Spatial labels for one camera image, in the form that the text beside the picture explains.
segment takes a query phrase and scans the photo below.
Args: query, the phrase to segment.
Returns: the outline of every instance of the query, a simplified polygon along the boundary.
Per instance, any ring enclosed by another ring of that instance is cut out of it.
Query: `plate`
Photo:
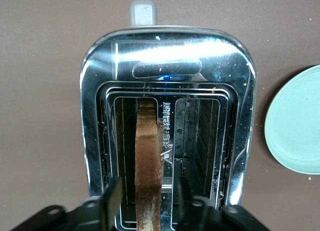
[[[280,164],[302,174],[320,174],[320,65],[279,90],[268,108],[264,133]]]

